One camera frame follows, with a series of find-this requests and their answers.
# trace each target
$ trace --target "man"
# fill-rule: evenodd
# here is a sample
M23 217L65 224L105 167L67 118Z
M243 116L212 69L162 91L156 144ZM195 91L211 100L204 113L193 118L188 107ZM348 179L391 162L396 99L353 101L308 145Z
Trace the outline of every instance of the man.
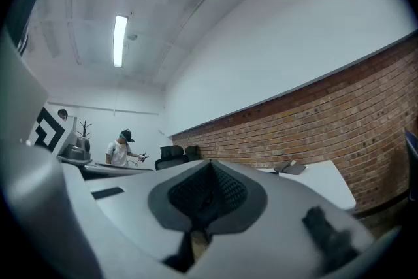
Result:
M124 130L119 138L109 143L106 150L106 163L120 166L127 166L127 156L143 158L142 155L133 154L128 142L134 142L130 130Z
M67 122L68 113L65 109L58 110L58 116L64 120L64 122Z

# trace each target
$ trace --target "ceiling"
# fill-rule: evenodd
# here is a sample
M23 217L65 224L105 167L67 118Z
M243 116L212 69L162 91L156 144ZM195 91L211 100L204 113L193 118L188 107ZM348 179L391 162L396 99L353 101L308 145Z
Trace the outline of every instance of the ceiling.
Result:
M164 88L202 37L242 1L37 0L24 58ZM112 60L116 15L129 17L121 69Z

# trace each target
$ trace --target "fluorescent light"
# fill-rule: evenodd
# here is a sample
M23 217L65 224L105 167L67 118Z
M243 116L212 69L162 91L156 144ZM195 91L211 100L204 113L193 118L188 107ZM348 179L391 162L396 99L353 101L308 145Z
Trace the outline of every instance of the fluorescent light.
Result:
M128 18L126 16L116 16L115 31L113 34L113 66L122 67L123 40Z

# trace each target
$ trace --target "white t-shirt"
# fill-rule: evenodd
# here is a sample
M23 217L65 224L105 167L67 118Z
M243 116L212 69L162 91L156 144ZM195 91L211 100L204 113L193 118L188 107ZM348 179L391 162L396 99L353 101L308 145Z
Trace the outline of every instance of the white t-shirt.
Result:
M129 144L120 144L117 141L109 143L106 153L110 156L110 164L126 166L127 153L132 152Z

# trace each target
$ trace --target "white desk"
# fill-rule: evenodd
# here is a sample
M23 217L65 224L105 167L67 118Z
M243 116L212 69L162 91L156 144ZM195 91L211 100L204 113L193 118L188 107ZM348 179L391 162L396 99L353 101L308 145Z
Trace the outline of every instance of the white desk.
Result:
M152 172L149 169L134 169L129 167L118 167L116 165L104 164L104 163L90 163L84 165L84 170L97 174L103 174L107 176L131 176L132 174L140 174L144 172Z
M274 169L257 170L270 173L275 172ZM297 176L286 173L280 173L279 176L308 186L342 210L350 210L355 207L354 196L332 161L309 164Z

